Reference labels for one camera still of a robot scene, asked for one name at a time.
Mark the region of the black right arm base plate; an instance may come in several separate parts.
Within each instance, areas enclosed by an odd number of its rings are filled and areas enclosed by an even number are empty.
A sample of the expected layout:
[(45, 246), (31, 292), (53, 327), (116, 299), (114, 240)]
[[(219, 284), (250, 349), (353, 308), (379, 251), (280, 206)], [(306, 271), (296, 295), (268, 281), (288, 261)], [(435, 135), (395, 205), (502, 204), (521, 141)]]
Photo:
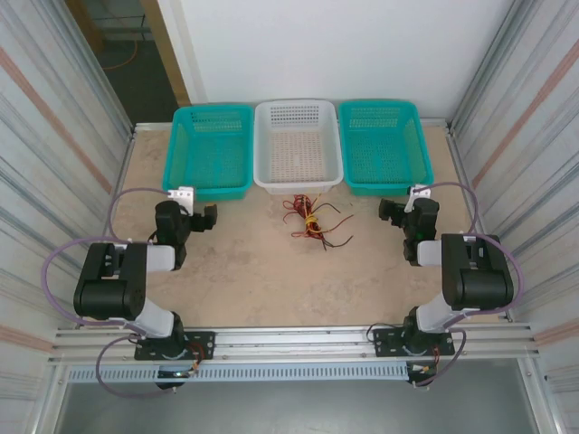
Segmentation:
[(394, 327), (372, 331), (377, 357), (434, 357), (455, 354), (453, 339), (449, 333), (424, 333), (417, 329)]

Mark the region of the wooden furniture leg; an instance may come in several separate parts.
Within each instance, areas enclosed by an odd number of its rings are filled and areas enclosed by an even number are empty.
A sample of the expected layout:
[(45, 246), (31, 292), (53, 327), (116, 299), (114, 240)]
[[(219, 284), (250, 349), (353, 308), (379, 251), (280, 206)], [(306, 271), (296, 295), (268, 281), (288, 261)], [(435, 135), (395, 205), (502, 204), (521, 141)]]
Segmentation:
[(92, 51), (95, 54), (102, 52), (104, 50), (104, 37), (102, 31), (91, 19), (84, 0), (64, 1)]

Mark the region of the white plastic basket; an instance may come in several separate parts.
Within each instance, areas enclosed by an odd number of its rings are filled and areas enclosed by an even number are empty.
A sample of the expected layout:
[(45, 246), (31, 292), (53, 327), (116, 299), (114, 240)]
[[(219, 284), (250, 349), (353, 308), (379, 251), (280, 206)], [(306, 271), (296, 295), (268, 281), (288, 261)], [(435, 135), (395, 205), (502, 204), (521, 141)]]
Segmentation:
[(344, 178), (335, 106), (262, 102), (254, 111), (253, 181), (270, 194), (326, 193)]

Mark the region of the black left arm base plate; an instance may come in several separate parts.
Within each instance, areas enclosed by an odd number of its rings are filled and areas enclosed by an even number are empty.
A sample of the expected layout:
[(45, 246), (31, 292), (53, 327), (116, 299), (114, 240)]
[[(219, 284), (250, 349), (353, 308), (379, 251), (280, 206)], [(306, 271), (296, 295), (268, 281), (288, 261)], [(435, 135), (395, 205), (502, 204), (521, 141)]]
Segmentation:
[(137, 344), (137, 361), (203, 361), (214, 357), (215, 333), (183, 332), (165, 338), (146, 338)]

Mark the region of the aluminium frame post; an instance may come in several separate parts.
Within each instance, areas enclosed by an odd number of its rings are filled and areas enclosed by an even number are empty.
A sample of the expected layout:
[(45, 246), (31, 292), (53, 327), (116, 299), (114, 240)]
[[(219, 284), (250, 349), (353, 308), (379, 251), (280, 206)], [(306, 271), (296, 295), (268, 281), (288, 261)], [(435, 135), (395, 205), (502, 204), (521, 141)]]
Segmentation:
[(70, 368), (49, 366), (37, 401), (31, 434), (54, 434), (68, 387)]
[(566, 434), (561, 412), (535, 359), (517, 360), (539, 434)]

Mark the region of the teal plastic basket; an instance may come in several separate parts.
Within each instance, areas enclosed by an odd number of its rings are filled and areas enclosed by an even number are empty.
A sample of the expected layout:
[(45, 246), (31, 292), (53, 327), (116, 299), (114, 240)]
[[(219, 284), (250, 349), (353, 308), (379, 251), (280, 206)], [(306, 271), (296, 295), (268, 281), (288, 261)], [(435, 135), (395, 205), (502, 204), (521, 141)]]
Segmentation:
[(418, 109), (397, 99), (338, 106), (344, 181), (356, 196), (405, 196), (432, 184), (432, 163)]
[(252, 185), (253, 108), (194, 105), (174, 116), (162, 186), (195, 189), (199, 202), (241, 200)]

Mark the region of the wooden door frame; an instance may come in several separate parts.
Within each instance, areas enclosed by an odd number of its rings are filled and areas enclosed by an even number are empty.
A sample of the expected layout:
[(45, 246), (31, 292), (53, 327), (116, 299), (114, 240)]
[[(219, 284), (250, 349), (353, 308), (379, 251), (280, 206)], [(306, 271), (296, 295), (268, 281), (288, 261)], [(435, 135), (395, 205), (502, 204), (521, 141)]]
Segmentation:
[(177, 63), (158, 0), (139, 0), (151, 29), (159, 56), (179, 107), (190, 106), (190, 99)]

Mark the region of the aluminium table edge rail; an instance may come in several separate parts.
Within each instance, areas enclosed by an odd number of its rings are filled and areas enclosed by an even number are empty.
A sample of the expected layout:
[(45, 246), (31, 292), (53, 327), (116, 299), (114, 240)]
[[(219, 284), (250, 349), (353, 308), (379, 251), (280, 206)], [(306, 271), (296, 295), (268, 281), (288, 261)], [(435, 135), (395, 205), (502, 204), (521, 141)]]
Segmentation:
[[(458, 182), (460, 184), (466, 185), (469, 189), (474, 190), (474, 188), (471, 186), (471, 182), (469, 181), (469, 179), (466, 175), (466, 171), (464, 169), (463, 163), (462, 163), (461, 158), (460, 158), (460, 153), (459, 153), (457, 142), (456, 142), (456, 139), (454, 136), (454, 132), (450, 126), (447, 126), (445, 129), (445, 137), (446, 137), (448, 147), (450, 149), (452, 162), (454, 164), (454, 168), (455, 168), (455, 171), (456, 171), (456, 174), (458, 177)], [(462, 190), (462, 191), (463, 191), (464, 201), (465, 201), (470, 218), (471, 219), (476, 218), (475, 229), (477, 231), (484, 232), (485, 231), (485, 225), (482, 222), (481, 217), (480, 217), (479, 202), (475, 199), (475, 196), (473, 193), (469, 193), (466, 190)], [(497, 316), (499, 321), (509, 322), (509, 323), (513, 322), (513, 317), (512, 317), (511, 312), (509, 310), (504, 310), (504, 311), (498, 312), (496, 314), (496, 316)]]
[[(112, 267), (105, 264), (105, 254), (111, 253), (111, 245), (113, 242), (118, 241), (123, 243), (123, 241), (120, 241), (118, 237), (112, 233), (111, 222), (112, 213), (115, 210), (116, 203), (122, 193), (122, 187), (128, 170), (128, 163), (135, 144), (135, 129), (132, 129), (131, 132), (132, 135), (129, 137), (127, 149), (124, 151), (117, 179), (113, 184), (110, 198), (105, 206), (103, 229), (100, 231), (98, 236), (87, 238), (84, 241), (88, 248), (87, 255), (73, 295), (73, 307), (75, 313), (79, 317), (78, 323), (81, 326), (87, 326), (90, 324), (96, 326), (122, 325), (122, 319), (108, 320), (104, 316), (99, 316), (100, 314), (105, 313), (105, 307), (111, 307), (111, 304), (109, 303), (110, 300), (113, 302), (120, 301), (120, 292), (119, 288), (117, 288), (117, 284), (112, 285), (113, 295), (111, 297), (107, 295), (98, 296), (97, 290), (104, 288), (107, 289), (109, 286), (100, 279), (102, 277), (110, 277), (113, 275)], [(99, 316), (96, 321), (90, 319), (90, 314), (93, 313), (91, 310), (93, 307), (96, 308), (95, 313)]]

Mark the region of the long aluminium mounting rail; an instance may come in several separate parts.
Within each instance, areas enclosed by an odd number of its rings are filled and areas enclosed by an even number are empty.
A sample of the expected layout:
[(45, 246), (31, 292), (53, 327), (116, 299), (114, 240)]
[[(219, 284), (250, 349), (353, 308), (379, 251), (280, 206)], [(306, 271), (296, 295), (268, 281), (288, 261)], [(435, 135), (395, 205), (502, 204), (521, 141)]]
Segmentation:
[[(539, 350), (527, 324), (495, 322), (460, 326), (467, 334), (463, 360), (537, 358)], [(210, 363), (353, 363), (375, 359), (367, 327), (216, 328)], [(88, 365), (102, 347), (128, 333), (113, 328), (61, 330), (48, 364)]]

